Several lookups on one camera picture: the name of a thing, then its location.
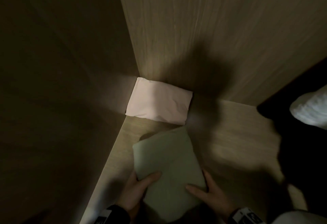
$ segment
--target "wooden floor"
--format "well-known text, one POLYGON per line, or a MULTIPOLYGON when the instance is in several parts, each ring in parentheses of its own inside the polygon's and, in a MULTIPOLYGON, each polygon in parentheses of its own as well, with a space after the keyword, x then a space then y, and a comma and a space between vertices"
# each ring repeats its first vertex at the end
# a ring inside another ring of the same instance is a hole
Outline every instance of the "wooden floor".
MULTIPOLYGON (((283 182, 276 159, 279 136, 255 107, 195 95, 186 126, 200 164, 237 206, 248 206, 263 219, 291 202, 295 208, 306 208, 301 193, 283 182)), ((176 127, 126 117, 80 224, 93 223, 119 195, 133 168, 132 145, 176 127)))

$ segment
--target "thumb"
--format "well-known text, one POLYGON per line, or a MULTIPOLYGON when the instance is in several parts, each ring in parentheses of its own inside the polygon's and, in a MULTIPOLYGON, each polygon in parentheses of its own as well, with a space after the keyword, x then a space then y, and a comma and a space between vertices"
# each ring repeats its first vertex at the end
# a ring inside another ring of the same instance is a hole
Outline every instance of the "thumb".
POLYGON ((186 185, 186 189, 192 195, 196 196, 197 198, 204 201, 205 203, 208 202, 208 193, 204 192, 203 190, 200 190, 199 188, 189 184, 186 185))
POLYGON ((161 171, 151 173, 150 175, 139 181, 138 185, 144 191, 150 184, 158 181, 161 175, 162 175, 161 171))

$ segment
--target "person's arm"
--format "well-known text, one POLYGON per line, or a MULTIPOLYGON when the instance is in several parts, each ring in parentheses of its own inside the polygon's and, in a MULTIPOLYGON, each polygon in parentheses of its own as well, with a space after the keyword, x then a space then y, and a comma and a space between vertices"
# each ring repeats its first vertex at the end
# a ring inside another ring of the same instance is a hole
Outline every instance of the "person's arm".
POLYGON ((203 170, 209 192, 193 186, 186 185, 186 189, 205 202, 227 224, 259 224, 264 223, 249 208, 237 208, 225 193, 218 187, 209 172, 203 170))
POLYGON ((155 172, 138 181, 133 171, 116 204, 103 210, 94 224, 129 224, 140 209, 140 201, 146 188, 160 177, 161 172, 155 172))

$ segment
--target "hand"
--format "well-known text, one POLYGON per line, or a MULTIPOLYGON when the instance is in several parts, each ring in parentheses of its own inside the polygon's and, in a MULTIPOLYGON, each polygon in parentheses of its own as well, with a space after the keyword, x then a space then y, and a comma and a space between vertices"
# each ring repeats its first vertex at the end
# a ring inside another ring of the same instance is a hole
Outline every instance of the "hand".
POLYGON ((133 170, 116 205, 125 209, 130 219, 133 220, 140 209, 140 201, 146 188, 150 184, 158 181, 160 177, 161 172, 154 172, 141 181, 137 181, 136 172, 133 170))
POLYGON ((208 193, 189 184, 186 185, 186 189, 191 194, 204 201, 218 216, 222 217, 225 223, 227 223, 228 217, 236 209, 236 207, 218 187, 209 172, 203 170, 203 174, 209 187, 208 193))

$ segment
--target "gray fabric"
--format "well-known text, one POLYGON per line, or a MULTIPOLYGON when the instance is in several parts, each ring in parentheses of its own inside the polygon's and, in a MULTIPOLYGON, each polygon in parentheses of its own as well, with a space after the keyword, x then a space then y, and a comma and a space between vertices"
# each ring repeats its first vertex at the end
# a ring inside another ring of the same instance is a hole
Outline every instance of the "gray fabric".
POLYGON ((133 145, 133 151, 139 180, 150 173, 162 172, 144 198, 152 210, 150 221, 172 222, 201 203, 185 189, 187 183, 206 189, 206 183, 184 126, 144 139, 133 145))

